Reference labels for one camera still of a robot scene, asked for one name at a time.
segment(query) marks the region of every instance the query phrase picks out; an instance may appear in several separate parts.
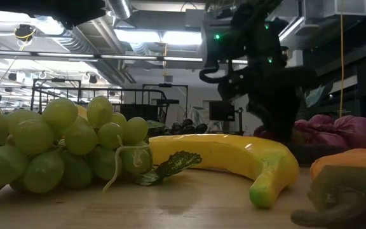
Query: orange vegetable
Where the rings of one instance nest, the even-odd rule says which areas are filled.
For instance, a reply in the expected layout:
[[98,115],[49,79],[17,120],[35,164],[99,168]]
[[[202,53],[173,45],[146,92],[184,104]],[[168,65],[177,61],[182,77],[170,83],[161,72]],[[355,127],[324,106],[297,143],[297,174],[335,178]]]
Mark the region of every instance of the orange vegetable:
[[366,149],[325,156],[311,166],[308,197],[317,212],[298,210],[297,225],[366,228]]
[[325,156],[311,165],[310,174],[312,180],[322,171],[326,165],[358,166],[366,167],[366,149],[351,149],[344,153]]

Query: table surface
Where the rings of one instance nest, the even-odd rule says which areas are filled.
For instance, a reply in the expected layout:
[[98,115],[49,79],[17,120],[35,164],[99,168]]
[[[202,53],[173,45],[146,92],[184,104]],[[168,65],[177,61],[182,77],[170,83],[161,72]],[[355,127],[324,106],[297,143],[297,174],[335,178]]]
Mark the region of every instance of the table surface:
[[115,184],[107,193],[96,186],[26,195],[7,186],[0,191],[0,229],[301,228],[290,222],[290,213],[312,209],[308,169],[270,210],[250,203],[251,184],[234,174],[187,170],[163,185]]

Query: plastic banana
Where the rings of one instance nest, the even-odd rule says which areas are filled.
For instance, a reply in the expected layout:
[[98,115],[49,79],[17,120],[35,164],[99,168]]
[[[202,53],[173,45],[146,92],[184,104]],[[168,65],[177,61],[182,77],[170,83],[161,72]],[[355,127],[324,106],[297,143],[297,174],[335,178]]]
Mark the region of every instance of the plastic banana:
[[260,208],[270,208],[284,187],[294,184],[299,164],[289,149],[258,137],[225,134],[173,135],[149,140],[154,164],[168,160],[178,151],[200,154],[199,169],[226,169],[253,179],[249,195]]

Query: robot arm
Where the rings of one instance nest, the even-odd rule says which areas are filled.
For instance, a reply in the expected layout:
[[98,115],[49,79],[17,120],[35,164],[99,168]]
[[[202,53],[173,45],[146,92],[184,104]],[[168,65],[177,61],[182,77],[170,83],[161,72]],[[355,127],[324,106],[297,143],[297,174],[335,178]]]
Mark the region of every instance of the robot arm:
[[[288,23],[278,18],[265,21],[280,3],[281,0],[264,0],[256,6],[245,3],[234,13],[229,29],[218,31],[215,26],[205,26],[207,56],[200,79],[218,83],[223,100],[247,94],[247,111],[262,120],[273,140],[289,142],[301,102],[296,90],[314,88],[316,73],[306,67],[285,68],[287,58],[282,51],[287,48],[280,45],[278,35]],[[244,56],[248,66],[234,71],[232,60]],[[219,62],[228,63],[228,74],[208,77],[208,73],[218,71]]]

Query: grape stem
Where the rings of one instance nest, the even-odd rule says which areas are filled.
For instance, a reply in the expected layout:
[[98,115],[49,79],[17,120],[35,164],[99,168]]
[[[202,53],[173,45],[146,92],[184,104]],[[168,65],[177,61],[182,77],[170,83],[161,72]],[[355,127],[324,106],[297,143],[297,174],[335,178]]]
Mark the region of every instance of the grape stem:
[[118,147],[118,149],[115,151],[115,171],[114,171],[114,176],[111,178],[110,181],[108,181],[108,183],[104,186],[104,188],[102,189],[102,192],[106,192],[109,187],[115,182],[115,180],[117,180],[118,174],[121,172],[119,171],[119,168],[121,168],[121,160],[119,159],[119,154],[121,153],[121,151],[125,150],[125,149],[148,149],[149,146],[124,146],[122,143],[122,139],[119,135],[117,135],[118,138],[118,142],[120,147]]

